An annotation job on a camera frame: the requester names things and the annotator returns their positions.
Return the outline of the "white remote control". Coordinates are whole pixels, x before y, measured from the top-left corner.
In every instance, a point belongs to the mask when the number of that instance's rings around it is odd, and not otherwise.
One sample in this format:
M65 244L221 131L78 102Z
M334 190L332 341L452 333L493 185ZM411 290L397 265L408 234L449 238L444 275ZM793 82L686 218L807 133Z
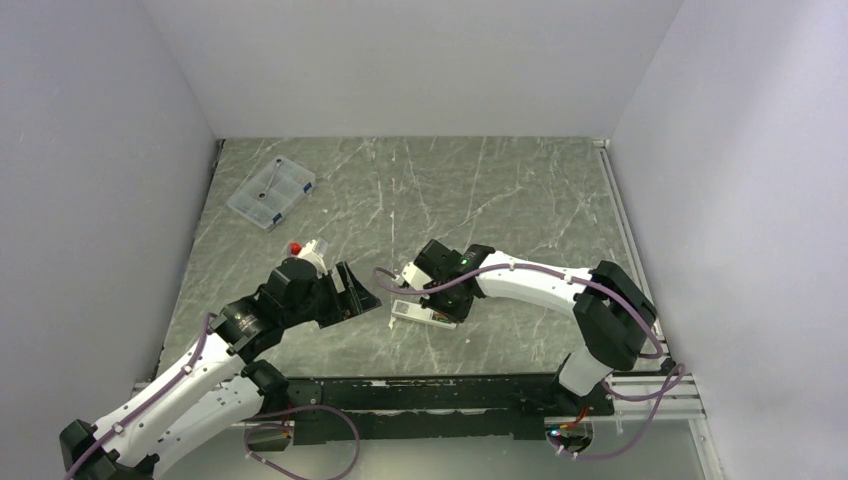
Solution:
M426 308L417 303L403 300L394 300L391 307L391 316L401 319L435 326L448 330L455 330L457 323L451 321L447 316Z

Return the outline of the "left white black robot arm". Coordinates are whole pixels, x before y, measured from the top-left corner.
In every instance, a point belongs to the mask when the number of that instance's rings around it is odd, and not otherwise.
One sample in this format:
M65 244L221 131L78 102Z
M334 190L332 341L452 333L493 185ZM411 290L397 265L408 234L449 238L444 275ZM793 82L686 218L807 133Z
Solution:
M210 313L197 341L165 374L93 423L75 420L59 436L68 479L151 479L178 448L231 424L272 420L290 406L289 381L260 354L286 330L329 327L381 306L344 262L334 274L289 257L254 293Z

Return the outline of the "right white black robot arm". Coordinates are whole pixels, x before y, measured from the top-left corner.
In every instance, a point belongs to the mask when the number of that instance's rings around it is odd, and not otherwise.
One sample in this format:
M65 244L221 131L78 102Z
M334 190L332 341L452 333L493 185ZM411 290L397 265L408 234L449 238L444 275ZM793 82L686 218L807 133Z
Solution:
M429 241L401 272L402 284L422 296L422 305L463 322L473 302L505 298L570 314L582 343L558 367L551 401L574 415L608 375L630 371L657 320L648 296L618 264L592 268L556 267L479 244L460 253Z

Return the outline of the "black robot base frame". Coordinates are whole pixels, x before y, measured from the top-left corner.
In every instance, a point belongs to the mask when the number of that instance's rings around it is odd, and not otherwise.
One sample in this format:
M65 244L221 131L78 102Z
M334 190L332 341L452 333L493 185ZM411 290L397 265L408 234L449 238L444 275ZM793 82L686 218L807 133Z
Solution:
M354 438L542 440L561 423L614 412L602 387L578 397L551 373L290 377L285 385L253 417L288 421L297 446Z

